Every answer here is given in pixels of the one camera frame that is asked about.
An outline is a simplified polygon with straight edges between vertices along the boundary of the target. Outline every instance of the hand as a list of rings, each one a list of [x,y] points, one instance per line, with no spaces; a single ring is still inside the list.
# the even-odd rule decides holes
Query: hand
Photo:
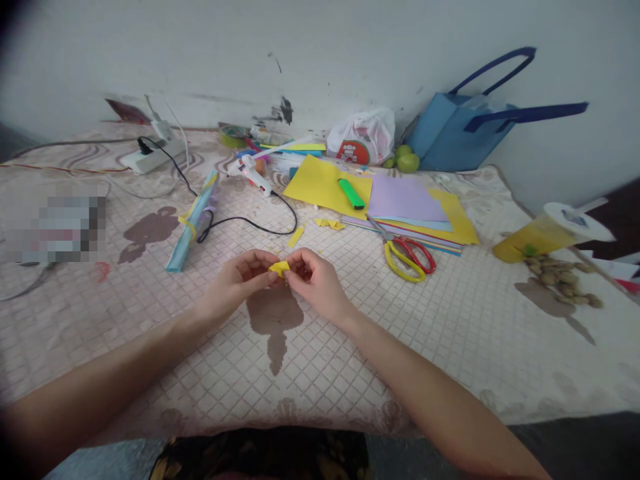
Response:
[[[335,268],[309,249],[302,248],[286,259],[291,271],[285,278],[291,288],[332,323],[357,311],[340,285]]]
[[[276,272],[268,271],[278,261],[274,254],[254,249],[225,262],[196,302],[196,319],[210,322],[211,328],[219,327],[252,293],[282,283]]]

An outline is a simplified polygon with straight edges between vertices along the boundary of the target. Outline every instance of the green highlighter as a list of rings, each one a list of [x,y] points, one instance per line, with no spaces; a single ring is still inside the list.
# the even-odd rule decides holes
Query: green highlighter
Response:
[[[342,188],[342,191],[347,196],[349,203],[351,204],[354,210],[362,210],[363,208],[365,208],[365,203],[355,192],[355,190],[349,183],[349,180],[339,179],[338,185],[340,185],[340,188]]]

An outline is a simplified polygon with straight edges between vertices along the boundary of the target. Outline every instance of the power strip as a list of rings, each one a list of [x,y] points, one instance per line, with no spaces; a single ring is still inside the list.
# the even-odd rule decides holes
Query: power strip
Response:
[[[162,150],[154,149],[153,145],[149,145],[149,147],[153,149],[150,154],[143,155],[139,151],[130,153],[122,158],[122,164],[133,170],[136,175],[145,175],[171,160]],[[182,140],[174,139],[164,145],[163,148],[177,161],[178,155],[182,155],[185,152],[185,143]]]

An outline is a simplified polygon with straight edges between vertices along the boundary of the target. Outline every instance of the bag handle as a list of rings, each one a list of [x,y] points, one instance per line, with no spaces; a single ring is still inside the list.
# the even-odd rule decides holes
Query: bag handle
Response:
[[[458,94],[458,90],[460,90],[462,87],[464,87],[466,84],[468,84],[471,80],[474,80],[474,79],[478,78],[484,72],[486,72],[488,70],[491,70],[495,66],[500,65],[501,63],[504,63],[507,60],[510,60],[510,59],[512,59],[514,57],[520,57],[520,56],[524,56],[524,57],[527,57],[527,58],[520,65],[518,65],[510,74],[508,74],[502,80],[500,80],[499,82],[495,83],[494,85],[492,85],[488,89],[484,90],[484,92],[482,92],[483,95],[490,94],[492,91],[496,90],[496,88],[500,87],[502,84],[504,84],[504,83],[508,82],[509,80],[511,80],[512,78],[514,78],[518,73],[522,72],[522,70],[524,70],[525,67],[533,61],[533,59],[535,58],[535,47],[518,48],[518,50],[511,51],[509,53],[504,54],[500,58],[496,58],[496,60],[494,60],[492,62],[489,62],[484,67],[482,67],[480,70],[477,70],[476,72],[471,74],[471,76],[469,76],[466,79],[464,79],[464,81],[460,85],[458,85],[456,88],[451,90],[449,92],[449,94],[450,95],[457,95]]]
[[[578,115],[587,110],[589,102],[566,103],[564,105],[549,105],[547,107],[531,107],[526,109],[505,110],[502,112],[478,115],[470,120],[465,127],[466,132],[475,132],[484,122],[504,119],[505,122],[495,132],[502,132],[510,123],[528,123],[532,121],[548,120],[560,117]]]

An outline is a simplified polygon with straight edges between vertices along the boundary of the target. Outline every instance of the paper cup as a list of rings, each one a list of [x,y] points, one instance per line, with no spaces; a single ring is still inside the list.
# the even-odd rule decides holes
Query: paper cup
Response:
[[[548,203],[544,213],[494,246],[493,254],[504,262],[517,263],[526,257],[590,240],[614,241],[615,238],[597,220],[584,213],[575,214],[573,207]]]

